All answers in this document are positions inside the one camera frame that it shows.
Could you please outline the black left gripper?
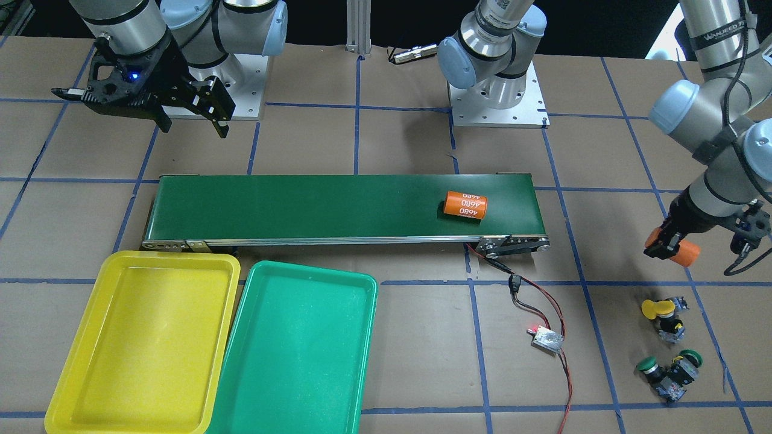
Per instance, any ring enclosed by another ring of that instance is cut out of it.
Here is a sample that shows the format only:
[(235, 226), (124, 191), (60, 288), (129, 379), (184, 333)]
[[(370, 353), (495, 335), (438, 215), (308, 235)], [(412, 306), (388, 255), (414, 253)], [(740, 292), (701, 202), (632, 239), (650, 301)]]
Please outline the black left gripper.
[(683, 240), (692, 233), (706, 233), (731, 214), (733, 203), (709, 190), (698, 190), (697, 198), (691, 190), (683, 190), (670, 204), (661, 230), (649, 234), (644, 253), (651, 258), (673, 258), (679, 252), (679, 237)]

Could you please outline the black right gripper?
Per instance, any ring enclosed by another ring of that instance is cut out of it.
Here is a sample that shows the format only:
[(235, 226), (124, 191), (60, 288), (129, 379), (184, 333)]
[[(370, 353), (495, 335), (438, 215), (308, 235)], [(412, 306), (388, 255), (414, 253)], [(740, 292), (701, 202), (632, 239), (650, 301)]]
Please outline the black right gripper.
[(55, 87), (51, 92), (65, 101), (82, 102), (101, 115), (154, 121), (168, 134), (172, 120), (165, 107), (181, 107), (204, 116), (221, 139), (229, 133), (235, 103), (216, 76), (198, 81), (174, 36), (166, 31), (145, 52), (119, 55), (107, 33), (96, 37), (89, 79), (83, 89)]

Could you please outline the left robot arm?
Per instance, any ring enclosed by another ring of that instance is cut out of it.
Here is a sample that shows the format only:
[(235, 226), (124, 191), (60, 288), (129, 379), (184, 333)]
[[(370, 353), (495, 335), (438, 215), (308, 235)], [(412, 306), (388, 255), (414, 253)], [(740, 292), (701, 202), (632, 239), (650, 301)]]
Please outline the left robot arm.
[[(756, 38), (746, 1), (681, 1), (689, 43), (703, 82), (674, 83), (648, 118), (706, 166), (672, 201), (645, 255), (689, 266), (698, 256), (689, 234), (715, 226), (733, 232), (731, 250), (743, 259), (770, 234), (770, 120), (747, 113), (770, 97), (770, 58)], [(438, 45), (447, 82), (465, 90), (513, 80), (525, 72), (546, 30), (531, 1), (481, 1), (460, 28)]]

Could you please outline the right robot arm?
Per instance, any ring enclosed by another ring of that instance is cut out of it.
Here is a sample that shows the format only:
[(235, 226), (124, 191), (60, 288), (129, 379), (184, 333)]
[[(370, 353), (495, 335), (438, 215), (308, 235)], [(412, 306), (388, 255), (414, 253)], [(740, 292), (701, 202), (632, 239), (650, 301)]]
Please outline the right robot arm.
[(284, 1), (74, 1), (95, 36), (85, 88), (53, 88), (101, 115), (204, 119), (220, 137), (259, 120), (268, 66), (288, 28)]

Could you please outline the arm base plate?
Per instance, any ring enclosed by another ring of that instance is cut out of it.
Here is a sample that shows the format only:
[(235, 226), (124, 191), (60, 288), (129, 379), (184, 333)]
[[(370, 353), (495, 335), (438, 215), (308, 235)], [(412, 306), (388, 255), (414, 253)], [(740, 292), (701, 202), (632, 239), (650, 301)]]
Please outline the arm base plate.
[(235, 103), (232, 119), (235, 121), (259, 121), (262, 119), (265, 85), (272, 57), (230, 53), (224, 61), (206, 69), (190, 67), (197, 79), (215, 75), (226, 86)]
[(466, 90), (448, 85), (456, 127), (549, 127), (548, 111), (533, 63), (516, 79), (491, 77)]

